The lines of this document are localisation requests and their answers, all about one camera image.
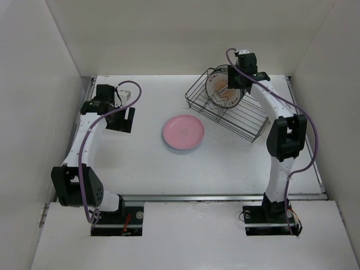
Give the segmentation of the patterned white plate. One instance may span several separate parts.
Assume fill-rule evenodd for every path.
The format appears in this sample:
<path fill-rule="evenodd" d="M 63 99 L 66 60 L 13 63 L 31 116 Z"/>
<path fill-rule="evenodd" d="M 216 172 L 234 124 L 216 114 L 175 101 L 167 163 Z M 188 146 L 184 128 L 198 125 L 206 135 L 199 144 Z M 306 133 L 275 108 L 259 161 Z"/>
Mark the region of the patterned white plate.
<path fill-rule="evenodd" d="M 245 95 L 242 89 L 228 88 L 228 74 L 218 70 L 208 76 L 205 91 L 211 102 L 223 109 L 237 106 Z"/>

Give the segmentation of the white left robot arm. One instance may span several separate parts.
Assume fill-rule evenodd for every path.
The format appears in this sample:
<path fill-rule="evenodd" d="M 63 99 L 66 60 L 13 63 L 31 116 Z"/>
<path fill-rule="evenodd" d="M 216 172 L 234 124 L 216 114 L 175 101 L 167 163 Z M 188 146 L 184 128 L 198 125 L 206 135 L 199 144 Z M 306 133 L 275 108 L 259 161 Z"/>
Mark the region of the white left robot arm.
<path fill-rule="evenodd" d="M 70 151 L 51 179 L 62 206 L 89 207 L 106 212 L 113 223 L 124 220 L 126 209 L 119 195 L 106 191 L 93 170 L 95 155 L 104 130 L 130 133 L 135 109 L 128 105 L 131 93 L 108 84 L 96 86 L 94 96 L 85 101 Z"/>

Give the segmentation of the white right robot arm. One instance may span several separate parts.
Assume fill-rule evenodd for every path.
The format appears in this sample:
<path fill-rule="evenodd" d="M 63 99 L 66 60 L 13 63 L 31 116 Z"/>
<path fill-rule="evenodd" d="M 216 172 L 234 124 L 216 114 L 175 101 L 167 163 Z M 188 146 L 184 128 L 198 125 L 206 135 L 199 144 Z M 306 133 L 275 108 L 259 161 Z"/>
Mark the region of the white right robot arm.
<path fill-rule="evenodd" d="M 266 140 L 271 156 L 269 183 L 260 214 L 272 222 L 286 215 L 287 190 L 295 159 L 304 148 L 308 119 L 292 102 L 281 97 L 265 72 L 259 72 L 257 57 L 248 50 L 232 49 L 236 63 L 228 68 L 228 87 L 245 90 L 260 104 L 272 126 Z"/>

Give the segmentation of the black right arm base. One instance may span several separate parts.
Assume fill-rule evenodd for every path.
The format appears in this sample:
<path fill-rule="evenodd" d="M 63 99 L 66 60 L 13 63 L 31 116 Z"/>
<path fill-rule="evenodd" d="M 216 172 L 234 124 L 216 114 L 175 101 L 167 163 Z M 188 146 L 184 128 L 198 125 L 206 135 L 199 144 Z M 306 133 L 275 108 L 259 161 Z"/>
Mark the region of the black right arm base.
<path fill-rule="evenodd" d="M 303 230 L 300 221 L 291 214 L 286 221 L 285 212 L 267 217 L 260 205 L 245 205 L 239 216 L 243 216 L 247 236 L 299 236 Z"/>

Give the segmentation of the blue plastic plate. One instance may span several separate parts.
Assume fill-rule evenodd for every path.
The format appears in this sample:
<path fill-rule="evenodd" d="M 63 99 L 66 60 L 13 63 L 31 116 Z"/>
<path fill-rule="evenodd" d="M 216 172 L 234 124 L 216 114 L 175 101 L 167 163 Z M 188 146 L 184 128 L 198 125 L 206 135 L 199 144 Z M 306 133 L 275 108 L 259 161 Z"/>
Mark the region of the blue plastic plate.
<path fill-rule="evenodd" d="M 186 149 L 186 150 L 181 150 L 181 149 L 177 149 L 174 148 L 172 146 L 170 146 L 164 137 L 161 138 L 161 141 L 163 143 L 164 148 L 166 149 L 167 152 L 172 153 L 174 155 L 189 155 L 192 154 L 193 152 L 197 151 L 197 149 L 201 148 L 202 144 L 204 141 L 201 141 L 198 145 L 196 145 L 195 147 L 191 148 L 191 149 Z"/>

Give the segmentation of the aluminium side rail left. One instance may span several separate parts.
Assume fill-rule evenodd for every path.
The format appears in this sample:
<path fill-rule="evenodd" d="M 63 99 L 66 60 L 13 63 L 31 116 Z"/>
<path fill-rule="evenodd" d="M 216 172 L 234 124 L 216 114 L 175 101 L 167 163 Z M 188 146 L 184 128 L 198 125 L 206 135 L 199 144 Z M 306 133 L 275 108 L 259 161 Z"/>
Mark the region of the aluminium side rail left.
<path fill-rule="evenodd" d="M 49 204 L 45 204 L 43 207 L 42 213 L 40 215 L 40 220 L 39 220 L 39 228 L 42 228 L 45 224 L 49 207 L 50 207 Z"/>

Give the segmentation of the aluminium front rail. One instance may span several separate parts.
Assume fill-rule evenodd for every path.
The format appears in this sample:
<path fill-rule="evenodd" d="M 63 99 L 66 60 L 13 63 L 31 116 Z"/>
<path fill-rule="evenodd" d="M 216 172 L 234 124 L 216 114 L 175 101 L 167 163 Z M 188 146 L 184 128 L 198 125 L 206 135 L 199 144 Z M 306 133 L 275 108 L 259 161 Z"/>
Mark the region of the aluminium front rail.
<path fill-rule="evenodd" d="M 133 202 L 225 202 L 225 201 L 262 201 L 263 195 L 124 195 L 125 201 Z M 295 201 L 325 201 L 325 193 L 290 194 Z"/>

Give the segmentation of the large patterned plate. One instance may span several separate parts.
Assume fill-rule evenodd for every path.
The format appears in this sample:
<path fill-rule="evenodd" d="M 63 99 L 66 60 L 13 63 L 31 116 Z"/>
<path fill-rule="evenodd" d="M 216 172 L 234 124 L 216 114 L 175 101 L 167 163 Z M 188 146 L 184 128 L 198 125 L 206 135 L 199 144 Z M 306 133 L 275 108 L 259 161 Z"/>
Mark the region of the large patterned plate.
<path fill-rule="evenodd" d="M 214 69 L 214 73 L 228 73 L 232 69 L 231 65 L 223 64 Z"/>

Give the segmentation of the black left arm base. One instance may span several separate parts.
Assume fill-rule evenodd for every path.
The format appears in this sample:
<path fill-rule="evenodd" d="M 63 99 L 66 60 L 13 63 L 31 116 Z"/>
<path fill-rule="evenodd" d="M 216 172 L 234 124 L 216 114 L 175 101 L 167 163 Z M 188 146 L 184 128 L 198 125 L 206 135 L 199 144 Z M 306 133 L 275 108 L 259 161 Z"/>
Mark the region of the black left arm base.
<path fill-rule="evenodd" d="M 144 206 L 126 206 L 122 212 L 102 212 L 91 236 L 142 236 Z"/>

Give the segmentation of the pink plastic plate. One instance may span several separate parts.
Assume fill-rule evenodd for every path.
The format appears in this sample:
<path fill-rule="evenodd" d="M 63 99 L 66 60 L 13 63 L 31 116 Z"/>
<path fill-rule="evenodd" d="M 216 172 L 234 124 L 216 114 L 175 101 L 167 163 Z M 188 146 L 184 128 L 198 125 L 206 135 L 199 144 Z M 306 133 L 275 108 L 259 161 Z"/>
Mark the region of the pink plastic plate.
<path fill-rule="evenodd" d="M 204 139 L 205 127 L 202 121 L 189 114 L 170 118 L 163 127 L 163 139 L 176 150 L 190 150 Z"/>

